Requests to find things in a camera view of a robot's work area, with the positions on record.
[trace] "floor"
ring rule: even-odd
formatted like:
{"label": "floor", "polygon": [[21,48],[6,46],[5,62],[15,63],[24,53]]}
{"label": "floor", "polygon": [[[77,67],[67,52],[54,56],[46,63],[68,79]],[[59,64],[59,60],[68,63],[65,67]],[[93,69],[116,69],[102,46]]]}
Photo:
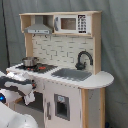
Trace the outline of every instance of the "floor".
{"label": "floor", "polygon": [[[9,106],[11,109],[14,109],[14,105],[10,104]],[[39,128],[44,128],[44,117],[43,113],[31,108],[28,108],[23,105],[16,104],[15,111],[21,114],[29,114],[35,118],[38,123]]]}

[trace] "cooking pot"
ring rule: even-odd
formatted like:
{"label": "cooking pot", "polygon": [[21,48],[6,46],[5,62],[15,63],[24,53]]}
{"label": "cooking pot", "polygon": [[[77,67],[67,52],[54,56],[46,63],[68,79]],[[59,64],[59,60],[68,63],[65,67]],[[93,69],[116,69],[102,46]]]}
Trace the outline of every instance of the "cooking pot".
{"label": "cooking pot", "polygon": [[22,62],[25,67],[36,66],[38,61],[38,57],[25,57],[22,59]]}

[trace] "silver sink basin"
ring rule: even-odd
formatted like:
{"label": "silver sink basin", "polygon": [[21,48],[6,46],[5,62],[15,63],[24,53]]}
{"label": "silver sink basin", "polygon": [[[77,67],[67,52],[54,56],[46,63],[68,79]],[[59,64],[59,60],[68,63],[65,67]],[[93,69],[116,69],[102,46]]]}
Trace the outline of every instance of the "silver sink basin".
{"label": "silver sink basin", "polygon": [[83,81],[91,75],[92,73],[87,71],[80,71],[80,70],[69,69],[69,68],[62,68],[52,73],[52,76],[54,77],[60,77],[63,79],[68,79],[73,81]]}

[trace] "white tile backsplash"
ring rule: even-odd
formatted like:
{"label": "white tile backsplash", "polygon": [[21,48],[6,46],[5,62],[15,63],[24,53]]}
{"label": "white tile backsplash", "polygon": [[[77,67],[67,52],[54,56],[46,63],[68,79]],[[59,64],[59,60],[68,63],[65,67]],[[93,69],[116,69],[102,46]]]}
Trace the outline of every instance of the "white tile backsplash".
{"label": "white tile backsplash", "polygon": [[[33,55],[39,57],[41,63],[74,68],[79,52],[86,50],[93,56],[93,39],[39,34],[34,34],[32,39]],[[86,62],[86,70],[93,70],[86,55],[82,55],[81,62]]]}

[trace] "gray curtain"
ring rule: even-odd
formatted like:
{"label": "gray curtain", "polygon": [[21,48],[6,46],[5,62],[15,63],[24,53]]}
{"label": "gray curtain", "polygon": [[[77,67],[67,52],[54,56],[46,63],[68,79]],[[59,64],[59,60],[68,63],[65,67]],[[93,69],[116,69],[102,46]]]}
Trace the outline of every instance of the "gray curtain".
{"label": "gray curtain", "polygon": [[3,17],[2,1],[0,1],[0,71],[5,73],[7,67],[8,67],[8,60],[7,60],[4,17]]}
{"label": "gray curtain", "polygon": [[102,70],[115,77],[106,88],[106,121],[113,128],[128,128],[128,1],[127,0],[4,0],[11,65],[25,57],[20,13],[102,12]]}

